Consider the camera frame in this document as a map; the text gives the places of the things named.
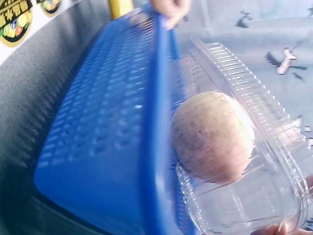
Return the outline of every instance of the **hand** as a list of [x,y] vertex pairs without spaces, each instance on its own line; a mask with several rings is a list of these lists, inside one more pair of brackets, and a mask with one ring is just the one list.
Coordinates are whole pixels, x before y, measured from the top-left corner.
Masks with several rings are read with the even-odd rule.
[[150,0],[156,11],[167,17],[167,29],[170,30],[187,15],[191,0]]
[[[278,225],[272,225],[267,228],[260,228],[251,235],[286,235],[288,232],[288,226],[286,223]],[[312,232],[306,231],[303,229],[298,229],[297,231],[293,232],[291,235],[311,235]]]

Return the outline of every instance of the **fruit illustration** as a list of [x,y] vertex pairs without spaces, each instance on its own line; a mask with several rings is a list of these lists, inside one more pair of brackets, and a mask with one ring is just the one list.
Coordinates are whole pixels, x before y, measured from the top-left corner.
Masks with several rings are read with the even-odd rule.
[[44,9],[46,9],[47,11],[51,11],[52,10],[52,6],[48,1],[44,1],[43,2],[43,7]]
[[26,15],[26,18],[27,18],[26,24],[30,23],[31,22],[31,12],[26,11],[24,14]]
[[7,32],[7,37],[14,38],[15,37],[15,29],[9,28],[9,31]]
[[3,29],[3,35],[4,35],[4,36],[7,36],[9,30],[10,30],[10,25],[7,24],[7,25],[4,27],[4,29]]
[[15,47],[20,44],[27,35],[31,21],[31,10],[22,13],[0,30],[0,41],[8,47]]
[[19,27],[24,28],[24,26],[27,24],[27,16],[25,14],[21,14],[18,17],[17,24]]
[[17,27],[16,30],[15,30],[15,36],[19,36],[23,31],[23,28],[22,27]]

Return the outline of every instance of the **yellow object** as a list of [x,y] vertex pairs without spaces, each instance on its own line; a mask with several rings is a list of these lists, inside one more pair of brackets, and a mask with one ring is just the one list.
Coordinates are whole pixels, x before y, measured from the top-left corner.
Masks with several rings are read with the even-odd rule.
[[18,17],[18,26],[24,28],[24,26],[27,24],[27,16],[26,14],[21,14]]
[[14,38],[15,37],[15,30],[10,28],[6,36],[9,38]]
[[111,14],[113,20],[129,13],[134,9],[132,0],[110,0]]

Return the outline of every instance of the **ventilation hole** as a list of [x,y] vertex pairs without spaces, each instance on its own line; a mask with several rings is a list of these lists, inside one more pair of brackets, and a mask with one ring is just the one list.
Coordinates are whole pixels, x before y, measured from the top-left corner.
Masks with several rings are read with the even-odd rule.
[[128,139],[124,139],[124,140],[118,141],[115,146],[116,146],[117,149],[123,149],[123,148],[125,148],[128,144],[129,144],[129,140],[128,140]]
[[79,148],[81,148],[81,147],[83,147],[83,146],[85,146],[85,145],[86,145],[85,142],[80,142],[77,146],[78,146]]
[[104,146],[101,146],[101,147],[96,147],[93,151],[94,155],[98,155],[98,154],[101,154],[101,153],[104,153],[106,151],[106,147]]
[[96,138],[96,142],[103,142],[107,139],[108,136],[99,136]]

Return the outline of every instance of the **sticker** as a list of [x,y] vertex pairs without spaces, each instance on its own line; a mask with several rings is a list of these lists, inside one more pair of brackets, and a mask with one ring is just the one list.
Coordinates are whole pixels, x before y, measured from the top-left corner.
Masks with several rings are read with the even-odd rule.
[[16,47],[27,36],[32,22],[31,0],[0,0],[0,41]]
[[62,0],[37,0],[44,14],[48,17],[55,16],[60,10]]

